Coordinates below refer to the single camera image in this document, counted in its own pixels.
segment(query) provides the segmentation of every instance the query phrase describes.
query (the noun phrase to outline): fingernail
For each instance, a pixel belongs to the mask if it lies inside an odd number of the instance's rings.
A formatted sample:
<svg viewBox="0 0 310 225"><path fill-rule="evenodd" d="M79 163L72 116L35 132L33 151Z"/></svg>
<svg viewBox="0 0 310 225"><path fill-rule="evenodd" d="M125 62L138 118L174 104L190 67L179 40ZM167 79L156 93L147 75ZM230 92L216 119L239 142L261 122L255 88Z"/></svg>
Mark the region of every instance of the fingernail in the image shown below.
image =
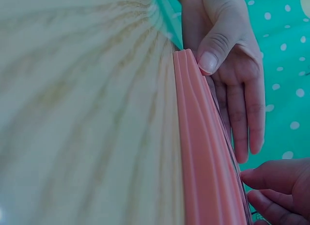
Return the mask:
<svg viewBox="0 0 310 225"><path fill-rule="evenodd" d="M204 71L205 75L212 75L217 70L217 58L209 52L203 53L198 66Z"/></svg>

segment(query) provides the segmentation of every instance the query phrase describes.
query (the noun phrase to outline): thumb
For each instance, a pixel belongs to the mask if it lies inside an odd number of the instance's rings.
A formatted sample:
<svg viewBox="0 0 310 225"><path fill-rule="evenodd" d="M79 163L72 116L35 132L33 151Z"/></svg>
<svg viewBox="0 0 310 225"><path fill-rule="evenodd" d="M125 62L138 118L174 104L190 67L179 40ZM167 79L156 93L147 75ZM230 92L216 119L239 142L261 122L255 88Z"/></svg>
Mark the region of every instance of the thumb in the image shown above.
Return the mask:
<svg viewBox="0 0 310 225"><path fill-rule="evenodd" d="M242 36L242 19L222 13L198 47L198 65L204 75L214 74Z"/></svg>

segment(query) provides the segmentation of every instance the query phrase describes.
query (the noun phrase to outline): teal fabric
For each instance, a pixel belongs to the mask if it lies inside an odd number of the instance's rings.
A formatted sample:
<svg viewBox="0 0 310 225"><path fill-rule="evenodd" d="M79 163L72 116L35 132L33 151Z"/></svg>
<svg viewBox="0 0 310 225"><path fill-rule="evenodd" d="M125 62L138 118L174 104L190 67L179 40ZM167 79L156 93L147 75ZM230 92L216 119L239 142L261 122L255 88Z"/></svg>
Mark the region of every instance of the teal fabric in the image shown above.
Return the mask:
<svg viewBox="0 0 310 225"><path fill-rule="evenodd" d="M181 5L155 1L165 20L162 32L182 49ZM310 0L302 0L303 6L301 0L245 1L263 55L266 133L261 153L250 156L241 170L268 160L310 156Z"/></svg>

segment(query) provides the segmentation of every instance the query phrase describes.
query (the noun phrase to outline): hand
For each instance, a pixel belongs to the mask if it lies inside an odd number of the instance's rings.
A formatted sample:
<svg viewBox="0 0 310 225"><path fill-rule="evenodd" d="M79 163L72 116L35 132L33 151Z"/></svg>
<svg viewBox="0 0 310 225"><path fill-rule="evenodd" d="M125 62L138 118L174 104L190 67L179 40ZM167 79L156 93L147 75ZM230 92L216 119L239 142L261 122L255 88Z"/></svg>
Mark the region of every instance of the hand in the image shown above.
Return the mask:
<svg viewBox="0 0 310 225"><path fill-rule="evenodd" d="M196 55L216 92L236 159L248 160L264 142L265 98L262 56L244 0L179 0L183 42Z"/></svg>
<svg viewBox="0 0 310 225"><path fill-rule="evenodd" d="M310 225L310 159L268 161L241 178L257 189L248 200L272 225Z"/></svg>

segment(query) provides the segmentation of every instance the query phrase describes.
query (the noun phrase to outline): pink pleated paper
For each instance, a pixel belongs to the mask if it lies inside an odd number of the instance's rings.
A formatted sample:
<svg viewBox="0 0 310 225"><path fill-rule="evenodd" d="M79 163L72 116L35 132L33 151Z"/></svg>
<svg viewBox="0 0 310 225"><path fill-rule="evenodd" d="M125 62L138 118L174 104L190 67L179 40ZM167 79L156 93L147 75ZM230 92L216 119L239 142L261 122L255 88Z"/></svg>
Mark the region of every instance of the pink pleated paper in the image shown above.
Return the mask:
<svg viewBox="0 0 310 225"><path fill-rule="evenodd" d="M190 50L175 52L186 225L250 225L227 133Z"/></svg>

